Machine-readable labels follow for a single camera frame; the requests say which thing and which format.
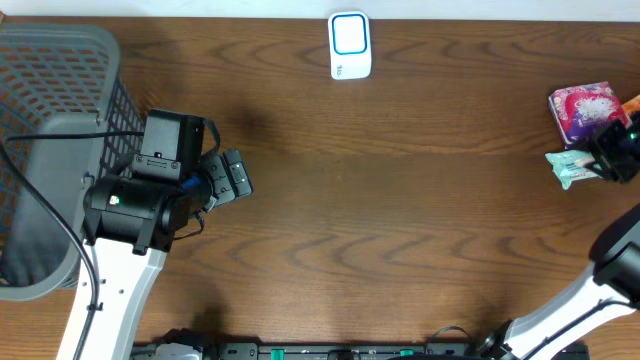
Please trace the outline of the white orange small packet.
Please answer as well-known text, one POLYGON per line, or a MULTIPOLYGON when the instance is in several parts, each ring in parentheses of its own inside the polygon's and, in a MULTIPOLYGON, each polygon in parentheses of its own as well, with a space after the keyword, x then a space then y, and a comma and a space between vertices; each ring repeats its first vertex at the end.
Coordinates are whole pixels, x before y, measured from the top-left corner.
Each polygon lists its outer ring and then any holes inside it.
POLYGON ((640 112, 640 95, 628 100, 622 105, 625 114, 628 117, 640 112))

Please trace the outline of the purple red snack packet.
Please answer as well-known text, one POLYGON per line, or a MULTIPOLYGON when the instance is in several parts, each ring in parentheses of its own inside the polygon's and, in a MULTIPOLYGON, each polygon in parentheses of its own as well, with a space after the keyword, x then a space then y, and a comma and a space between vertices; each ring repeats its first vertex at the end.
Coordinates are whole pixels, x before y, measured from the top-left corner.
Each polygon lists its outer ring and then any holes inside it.
POLYGON ((558 89, 548 97, 548 104, 565 149, 617 120, 630 126, 629 116, 608 81, 558 89))

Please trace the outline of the teal wipes packet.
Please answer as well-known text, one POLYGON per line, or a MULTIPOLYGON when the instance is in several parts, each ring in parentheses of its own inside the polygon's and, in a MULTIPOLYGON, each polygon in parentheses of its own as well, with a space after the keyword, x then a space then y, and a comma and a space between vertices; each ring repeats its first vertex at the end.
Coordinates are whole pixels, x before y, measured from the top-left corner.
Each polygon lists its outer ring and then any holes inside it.
POLYGON ((598 178, 586 165, 593 162, 593 156, 580 150, 566 150, 558 153, 546 153, 546 160, 552 167, 552 172, 559 180, 563 190, 568 190, 576 181, 598 178))

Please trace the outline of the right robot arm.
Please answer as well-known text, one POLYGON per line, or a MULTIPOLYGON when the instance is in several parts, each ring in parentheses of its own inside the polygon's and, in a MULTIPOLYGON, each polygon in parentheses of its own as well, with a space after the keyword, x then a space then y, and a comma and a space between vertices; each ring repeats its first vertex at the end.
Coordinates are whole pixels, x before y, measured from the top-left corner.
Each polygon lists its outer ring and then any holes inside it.
MULTIPOLYGON (((577 165, 604 180, 626 183, 639 174, 639 112, 616 120, 580 148, 577 165)), ((580 276, 534 312, 505 322, 470 353, 485 359, 551 359, 595 328, 639 309, 639 208, 610 224, 589 252, 580 276)))

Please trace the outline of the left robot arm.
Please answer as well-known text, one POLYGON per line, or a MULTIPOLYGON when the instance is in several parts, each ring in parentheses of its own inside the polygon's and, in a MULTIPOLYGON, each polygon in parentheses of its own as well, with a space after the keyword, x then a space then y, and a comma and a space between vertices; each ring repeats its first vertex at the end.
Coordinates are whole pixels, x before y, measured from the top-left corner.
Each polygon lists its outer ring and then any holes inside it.
POLYGON ((178 231, 253 186, 240 152, 207 153, 175 184, 109 175, 85 196, 83 248, 60 359, 126 359, 155 280, 178 231))

